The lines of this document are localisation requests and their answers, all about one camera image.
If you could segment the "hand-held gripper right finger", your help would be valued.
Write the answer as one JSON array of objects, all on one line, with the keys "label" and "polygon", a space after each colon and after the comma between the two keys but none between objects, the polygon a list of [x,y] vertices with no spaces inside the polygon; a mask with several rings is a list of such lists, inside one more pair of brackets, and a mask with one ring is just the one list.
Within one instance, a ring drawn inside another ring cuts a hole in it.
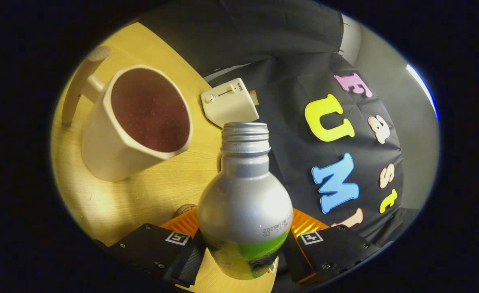
[{"label": "hand-held gripper right finger", "polygon": [[312,215],[294,208],[282,247],[282,278],[293,285],[322,285],[349,273],[383,249],[378,237],[392,219],[394,210]]}]

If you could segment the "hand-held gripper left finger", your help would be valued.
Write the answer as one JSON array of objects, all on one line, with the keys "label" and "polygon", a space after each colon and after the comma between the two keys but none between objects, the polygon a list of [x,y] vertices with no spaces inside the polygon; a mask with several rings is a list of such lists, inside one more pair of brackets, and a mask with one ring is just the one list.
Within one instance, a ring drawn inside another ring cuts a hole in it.
[{"label": "hand-held gripper left finger", "polygon": [[206,244],[196,208],[160,226],[145,223],[112,245],[95,243],[120,262],[151,278],[181,287],[195,285]]}]

